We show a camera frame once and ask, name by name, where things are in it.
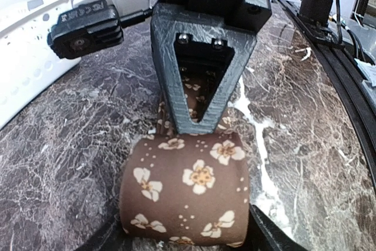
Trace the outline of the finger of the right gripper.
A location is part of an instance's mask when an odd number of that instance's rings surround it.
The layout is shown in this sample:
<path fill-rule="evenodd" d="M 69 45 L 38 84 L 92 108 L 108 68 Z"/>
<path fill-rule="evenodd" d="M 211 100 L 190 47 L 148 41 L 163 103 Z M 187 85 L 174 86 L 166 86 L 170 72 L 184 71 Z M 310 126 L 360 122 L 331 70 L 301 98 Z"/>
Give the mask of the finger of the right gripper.
<path fill-rule="evenodd" d="M 174 43 L 180 34 L 193 38 L 185 44 L 227 42 L 234 56 L 224 72 L 200 122 L 193 122 L 184 96 Z M 225 26 L 221 17 L 187 11 L 183 6 L 157 3 L 150 22 L 152 58 L 170 116 L 178 133 L 212 133 L 257 42 L 254 32 Z"/>

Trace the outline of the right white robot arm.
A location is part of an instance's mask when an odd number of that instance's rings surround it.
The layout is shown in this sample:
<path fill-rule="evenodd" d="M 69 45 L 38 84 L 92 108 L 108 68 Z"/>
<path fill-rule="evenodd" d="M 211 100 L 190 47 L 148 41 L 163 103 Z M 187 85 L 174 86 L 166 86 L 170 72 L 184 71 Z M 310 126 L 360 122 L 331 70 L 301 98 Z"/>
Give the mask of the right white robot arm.
<path fill-rule="evenodd" d="M 176 130 L 212 133 L 271 17 L 270 0 L 107 2 L 126 26 L 150 19 L 152 58 Z"/>

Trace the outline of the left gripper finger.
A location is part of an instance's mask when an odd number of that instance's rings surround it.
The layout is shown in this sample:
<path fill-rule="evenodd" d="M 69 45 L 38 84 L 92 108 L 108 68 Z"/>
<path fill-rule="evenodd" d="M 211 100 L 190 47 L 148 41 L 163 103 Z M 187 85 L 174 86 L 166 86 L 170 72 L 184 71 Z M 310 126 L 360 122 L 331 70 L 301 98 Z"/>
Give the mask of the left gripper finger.
<path fill-rule="evenodd" d="M 250 250 L 302 250 L 256 205 L 250 205 L 249 213 Z"/>

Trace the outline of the brown floral patterned tie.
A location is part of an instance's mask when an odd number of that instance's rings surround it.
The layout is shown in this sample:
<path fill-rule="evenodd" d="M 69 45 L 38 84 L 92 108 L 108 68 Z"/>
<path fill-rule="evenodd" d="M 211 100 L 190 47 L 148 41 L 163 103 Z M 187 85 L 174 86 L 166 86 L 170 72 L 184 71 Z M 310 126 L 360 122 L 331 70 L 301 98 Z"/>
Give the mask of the brown floral patterned tie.
<path fill-rule="evenodd" d="M 222 114 L 211 134 L 178 134 L 164 101 L 154 135 L 131 150 L 120 187 L 120 221 L 131 237 L 241 246 L 249 218 L 246 152 Z"/>

